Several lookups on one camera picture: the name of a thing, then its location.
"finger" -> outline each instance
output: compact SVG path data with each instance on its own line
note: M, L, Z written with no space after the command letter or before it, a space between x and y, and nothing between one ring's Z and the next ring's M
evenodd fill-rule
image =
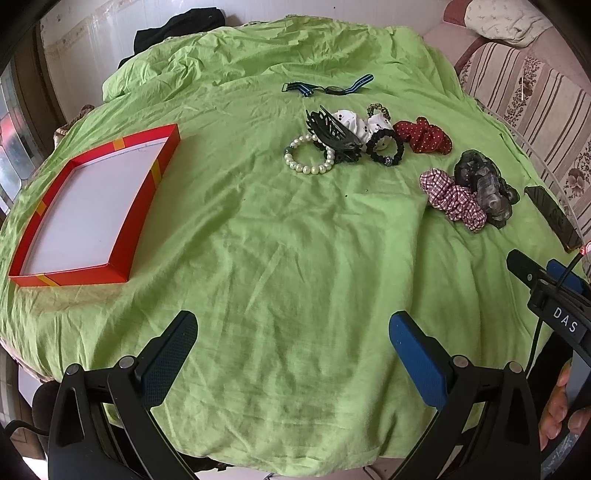
M542 416L538 429L540 433L546 435L549 439L553 440L560 433L560 430L562 429L562 424L560 422L556 422L552 415L546 414L545 416Z
M540 434L540 450L544 450L548 445L548 437L542 432L538 433Z
M562 422L569 410L569 401L566 398L564 387L556 387L547 404L547 410L556 422Z
M591 419L591 407L573 413L569 420L569 430L575 435L581 435Z
M562 367L562 370L560 371L560 375L558 376L558 381L556 382L556 385L558 387L563 387L563 386L565 386L569 382L569 378L570 378L570 364L571 364L571 362L572 361L569 360Z

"pearl bracelet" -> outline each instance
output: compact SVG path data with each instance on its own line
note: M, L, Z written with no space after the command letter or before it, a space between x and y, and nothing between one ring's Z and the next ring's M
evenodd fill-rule
M306 142L319 142L319 140L316 135L310 134L302 135L301 137L294 139L290 146L284 150L283 158L286 165L288 165L292 170L295 170L297 173L303 173L304 175L308 175L310 173L312 175L317 175L319 173L322 174L328 172L335 164L335 151L326 145L326 161L320 165L314 165L310 167L308 165L302 165L301 163L298 163L294 160L294 150Z

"white scrunchie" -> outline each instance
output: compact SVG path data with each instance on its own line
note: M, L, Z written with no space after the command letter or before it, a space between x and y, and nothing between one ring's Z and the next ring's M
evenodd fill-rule
M351 130L363 145L369 142L371 136L382 128L392 129L392 124L384 117L382 112L363 120L360 115L351 110L339 110L332 114L339 122ZM390 137L384 137L376 145L376 150L383 150L392 141Z

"red checkered scrunchie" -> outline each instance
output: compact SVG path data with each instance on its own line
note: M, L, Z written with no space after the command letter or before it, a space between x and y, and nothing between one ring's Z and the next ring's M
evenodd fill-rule
M470 189L455 185L445 171L439 168L427 170L421 173L419 182L429 204L444 211L450 220L461 220L474 233L486 225L486 213L478 205L475 195Z

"screw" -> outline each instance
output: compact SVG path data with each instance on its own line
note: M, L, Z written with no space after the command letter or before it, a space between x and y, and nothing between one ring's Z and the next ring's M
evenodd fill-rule
M515 374L520 374L523 371L523 368L517 362L511 362L509 364L509 370L511 370Z
M131 367L135 362L135 358L132 356L125 356L123 357L121 360L119 360L119 366L121 368L129 368Z
M453 364L459 368L466 368L468 365L470 365L470 362L468 361L468 359L465 356L456 355L453 358Z
M80 369L80 365L78 364L71 364L68 368L66 368L66 375L74 375L78 373Z

